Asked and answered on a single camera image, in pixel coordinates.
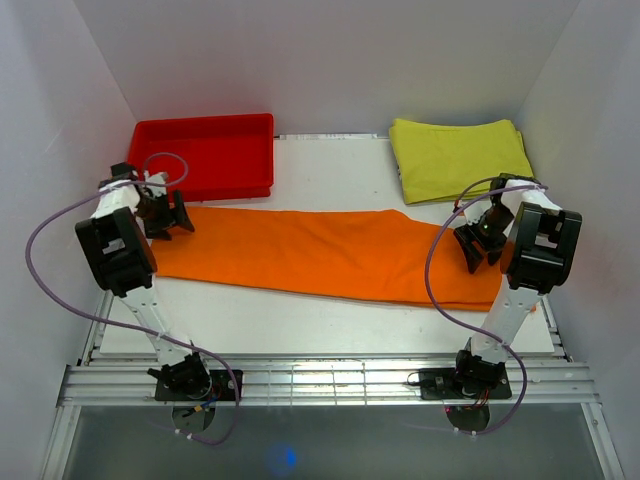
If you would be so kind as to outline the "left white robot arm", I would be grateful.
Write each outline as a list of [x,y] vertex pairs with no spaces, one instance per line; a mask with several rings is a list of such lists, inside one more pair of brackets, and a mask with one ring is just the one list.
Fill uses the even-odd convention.
[[148,374],[172,393],[200,400],[211,392],[212,376],[199,354],[165,339],[172,327],[154,288],[158,267],[149,242],[169,241],[175,227],[195,231],[181,192],[168,192],[167,180],[165,172],[140,176],[131,164],[113,165],[110,178],[99,184],[103,195],[96,210],[75,225],[75,233],[99,287],[152,331],[147,338],[161,367]]

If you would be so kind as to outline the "orange trousers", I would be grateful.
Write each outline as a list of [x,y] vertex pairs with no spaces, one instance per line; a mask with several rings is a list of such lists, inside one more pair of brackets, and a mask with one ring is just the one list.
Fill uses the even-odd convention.
[[292,293],[486,312],[502,275],[474,274],[452,233],[397,210],[299,212],[191,207],[151,250],[161,277]]

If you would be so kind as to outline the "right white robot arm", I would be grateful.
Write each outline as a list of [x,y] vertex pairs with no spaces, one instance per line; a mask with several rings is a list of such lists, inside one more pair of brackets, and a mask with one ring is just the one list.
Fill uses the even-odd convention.
[[540,299],[567,280],[583,217],[553,203],[532,177],[502,173],[490,182],[490,207],[467,214],[454,229],[473,274],[482,263],[498,265],[498,295],[456,357],[451,382],[464,397],[487,398],[507,383],[509,346]]

